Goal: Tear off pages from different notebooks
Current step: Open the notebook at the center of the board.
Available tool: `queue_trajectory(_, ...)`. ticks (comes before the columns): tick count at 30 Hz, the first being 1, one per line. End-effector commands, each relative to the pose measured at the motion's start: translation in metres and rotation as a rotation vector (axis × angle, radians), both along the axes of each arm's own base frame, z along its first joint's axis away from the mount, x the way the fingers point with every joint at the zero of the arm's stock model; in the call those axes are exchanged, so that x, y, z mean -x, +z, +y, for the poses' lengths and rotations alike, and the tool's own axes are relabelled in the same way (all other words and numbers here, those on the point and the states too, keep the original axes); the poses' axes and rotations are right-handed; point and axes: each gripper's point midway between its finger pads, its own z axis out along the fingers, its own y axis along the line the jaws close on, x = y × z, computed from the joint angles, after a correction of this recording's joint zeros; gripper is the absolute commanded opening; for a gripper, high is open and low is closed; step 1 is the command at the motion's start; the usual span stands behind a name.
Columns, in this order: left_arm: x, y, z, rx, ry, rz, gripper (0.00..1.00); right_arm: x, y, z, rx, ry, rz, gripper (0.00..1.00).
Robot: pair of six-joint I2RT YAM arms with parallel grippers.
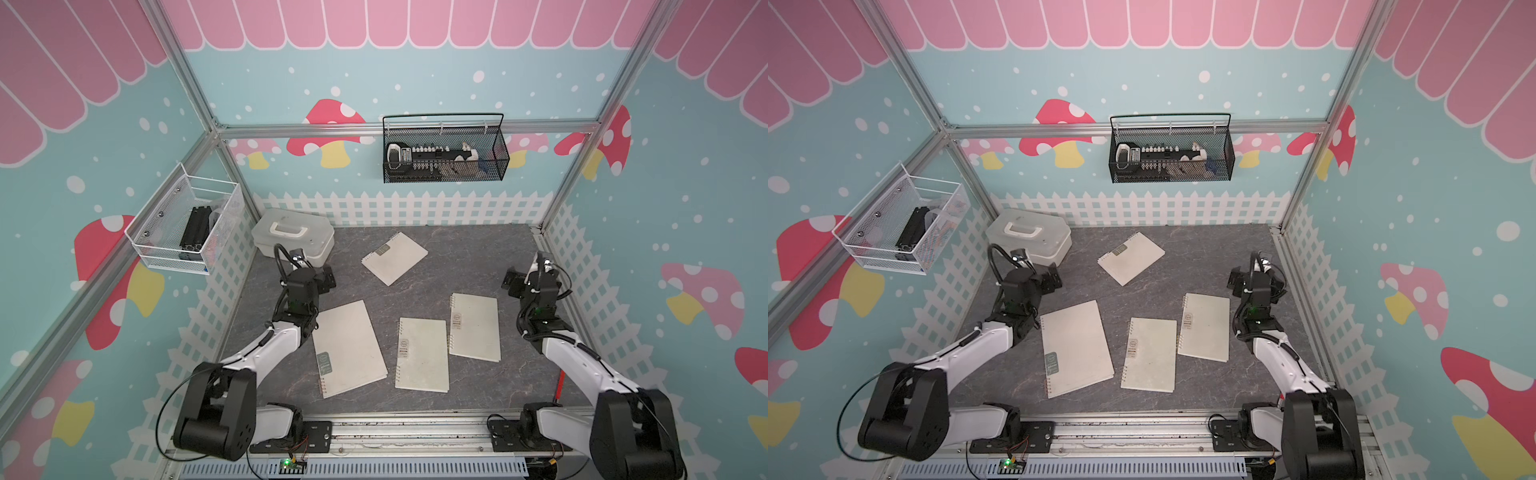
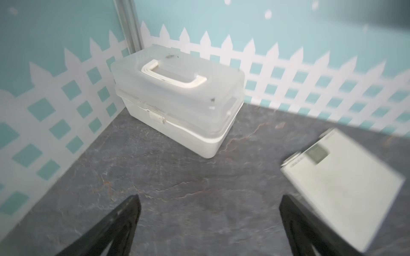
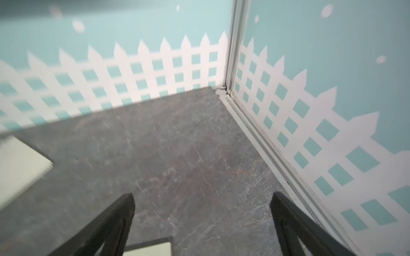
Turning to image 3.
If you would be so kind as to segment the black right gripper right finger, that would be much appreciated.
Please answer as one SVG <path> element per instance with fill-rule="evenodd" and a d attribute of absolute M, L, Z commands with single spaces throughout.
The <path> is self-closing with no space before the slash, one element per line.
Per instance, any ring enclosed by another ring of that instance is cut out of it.
<path fill-rule="evenodd" d="M 270 210 L 284 256 L 353 256 L 354 253 L 317 225 L 283 193 L 273 193 Z"/>

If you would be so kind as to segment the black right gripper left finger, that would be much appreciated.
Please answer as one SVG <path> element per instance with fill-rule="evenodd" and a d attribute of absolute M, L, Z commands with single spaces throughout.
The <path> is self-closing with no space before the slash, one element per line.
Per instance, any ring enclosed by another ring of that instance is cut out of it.
<path fill-rule="evenodd" d="M 50 255 L 95 256 L 99 252 L 101 256 L 121 256 L 134 214 L 133 195 L 124 194 Z"/>

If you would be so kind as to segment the small green spiral notebook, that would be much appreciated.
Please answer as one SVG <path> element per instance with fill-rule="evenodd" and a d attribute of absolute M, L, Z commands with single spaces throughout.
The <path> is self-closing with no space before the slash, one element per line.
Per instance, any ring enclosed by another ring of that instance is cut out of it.
<path fill-rule="evenodd" d="M 123 256 L 172 256 L 171 243 L 165 242 L 125 251 Z"/>

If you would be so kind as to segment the cream spiral notebook with label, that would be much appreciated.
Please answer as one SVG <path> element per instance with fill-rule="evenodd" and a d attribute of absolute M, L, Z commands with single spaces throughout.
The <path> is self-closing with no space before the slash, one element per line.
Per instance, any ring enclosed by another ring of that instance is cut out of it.
<path fill-rule="evenodd" d="M 53 168 L 47 157 L 14 136 L 1 140 L 1 209 Z"/>

